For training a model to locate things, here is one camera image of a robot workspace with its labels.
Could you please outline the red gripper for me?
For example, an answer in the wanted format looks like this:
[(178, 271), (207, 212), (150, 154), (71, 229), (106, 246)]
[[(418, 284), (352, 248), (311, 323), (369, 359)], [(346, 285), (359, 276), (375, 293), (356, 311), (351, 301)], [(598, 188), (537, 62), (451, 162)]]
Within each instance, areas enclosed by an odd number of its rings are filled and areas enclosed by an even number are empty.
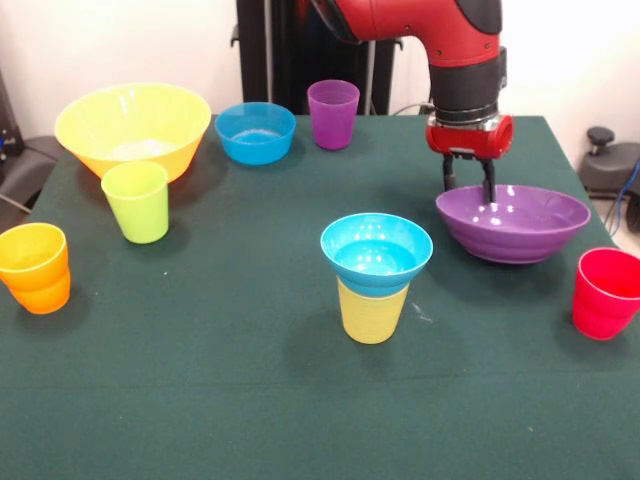
[(492, 160), (509, 151), (513, 134), (514, 121), (509, 115), (497, 114), (480, 123), (445, 125), (431, 114), (427, 120), (426, 140), (434, 152), (443, 154), (444, 190), (456, 187), (454, 156), (478, 159), (484, 172), (484, 201), (494, 203), (495, 167)]

